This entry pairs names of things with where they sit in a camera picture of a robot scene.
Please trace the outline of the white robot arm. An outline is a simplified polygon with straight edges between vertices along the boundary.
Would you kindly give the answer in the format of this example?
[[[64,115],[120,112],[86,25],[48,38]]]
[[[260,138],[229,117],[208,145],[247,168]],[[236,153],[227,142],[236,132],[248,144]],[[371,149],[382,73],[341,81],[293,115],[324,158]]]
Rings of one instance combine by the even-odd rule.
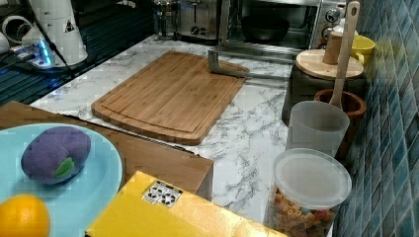
[[[71,69],[88,58],[88,52],[74,19],[71,0],[29,0],[34,13],[30,23],[21,16],[7,17],[2,33],[17,44],[11,51],[38,69]],[[12,20],[24,21],[29,31],[21,39],[6,34]]]

